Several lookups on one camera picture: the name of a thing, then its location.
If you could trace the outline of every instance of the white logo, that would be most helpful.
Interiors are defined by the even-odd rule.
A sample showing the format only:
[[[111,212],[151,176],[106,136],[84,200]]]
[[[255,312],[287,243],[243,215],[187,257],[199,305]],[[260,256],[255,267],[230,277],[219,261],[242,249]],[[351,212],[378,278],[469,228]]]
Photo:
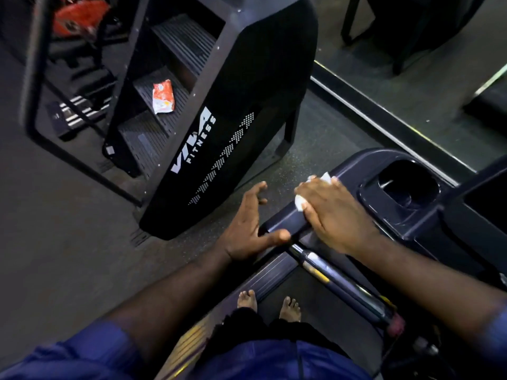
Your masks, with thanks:
[[[171,167],[171,171],[178,173],[181,169],[181,160],[186,161],[188,164],[192,164],[192,159],[196,153],[199,152],[199,148],[203,144],[203,141],[208,137],[209,131],[212,130],[212,126],[216,119],[212,116],[212,113],[207,107],[204,107],[199,120],[199,132],[192,132],[188,137],[187,142],[183,145],[181,152],[178,154],[176,163]]]

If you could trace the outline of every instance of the gray floor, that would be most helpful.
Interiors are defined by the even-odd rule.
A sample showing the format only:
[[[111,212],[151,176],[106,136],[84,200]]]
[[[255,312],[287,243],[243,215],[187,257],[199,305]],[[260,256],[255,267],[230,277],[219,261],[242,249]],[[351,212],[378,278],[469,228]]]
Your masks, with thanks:
[[[242,190],[169,242],[129,243],[137,229],[132,206],[39,149],[17,124],[23,68],[0,46],[0,367],[37,344],[64,339],[150,282],[209,246],[232,219]],[[53,100],[44,91],[42,104]],[[47,114],[41,130],[51,135]],[[84,132],[65,147],[93,165],[100,139]],[[308,92],[295,145],[258,180],[270,204],[261,221],[282,208],[294,187],[377,143]],[[121,171],[108,174],[131,185]]]
[[[372,41],[344,47],[349,0],[314,0],[319,18],[317,61],[474,170],[507,153],[507,138],[465,115],[461,106],[507,62],[507,0],[486,0],[457,36],[429,54],[414,55],[400,76]],[[355,37],[373,21],[361,0]]]

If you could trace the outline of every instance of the treadmill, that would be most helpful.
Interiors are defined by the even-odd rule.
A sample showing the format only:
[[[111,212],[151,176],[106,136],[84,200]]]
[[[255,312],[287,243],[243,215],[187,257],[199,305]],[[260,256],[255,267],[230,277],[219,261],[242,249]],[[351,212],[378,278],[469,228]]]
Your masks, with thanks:
[[[329,173],[358,199],[385,236],[506,289],[507,260],[500,251],[507,246],[507,223],[497,209],[507,208],[507,199],[500,194],[507,185],[507,157],[458,187],[451,187],[417,159],[394,149],[358,152]],[[380,373],[388,379],[484,378],[485,374],[499,378],[438,320],[353,258],[323,245],[293,201],[266,221],[259,233],[277,229],[289,230],[292,243],[232,269],[213,291],[210,302],[215,301],[214,306],[208,304],[209,312],[181,337],[157,380],[185,378],[214,327],[236,309],[239,292],[249,289],[256,292],[259,314],[265,321],[277,316],[283,297],[298,299],[303,321],[310,321],[328,339],[342,344],[374,378]],[[220,297],[228,289],[229,294]],[[320,306],[305,308],[301,297]],[[333,313],[339,309],[337,302],[345,303],[363,323],[356,326],[363,328],[368,349],[376,351],[370,360],[360,362],[350,347],[336,341],[332,330],[315,325],[322,319],[338,323],[340,315]]]

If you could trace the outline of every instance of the right hand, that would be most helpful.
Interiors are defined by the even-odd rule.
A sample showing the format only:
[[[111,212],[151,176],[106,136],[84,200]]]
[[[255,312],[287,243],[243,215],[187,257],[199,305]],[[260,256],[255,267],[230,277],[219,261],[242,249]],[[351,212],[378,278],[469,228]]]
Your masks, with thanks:
[[[312,178],[295,192],[308,202],[302,205],[303,212],[315,233],[336,251],[359,260],[380,236],[371,217],[337,178],[331,184]]]

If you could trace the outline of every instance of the white wipe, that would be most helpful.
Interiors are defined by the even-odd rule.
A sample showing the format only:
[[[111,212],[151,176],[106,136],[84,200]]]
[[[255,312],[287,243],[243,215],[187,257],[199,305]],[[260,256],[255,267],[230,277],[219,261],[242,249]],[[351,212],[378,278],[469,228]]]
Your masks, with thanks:
[[[328,172],[324,173],[322,175],[322,177],[320,178],[322,181],[325,181],[326,183],[328,184],[331,184],[331,176],[329,175]],[[303,203],[306,203],[306,200],[304,197],[302,196],[299,196],[298,194],[295,195],[295,199],[294,199],[294,204],[295,204],[295,207],[298,209],[298,211],[302,212],[303,211],[303,208],[301,207],[301,205]]]

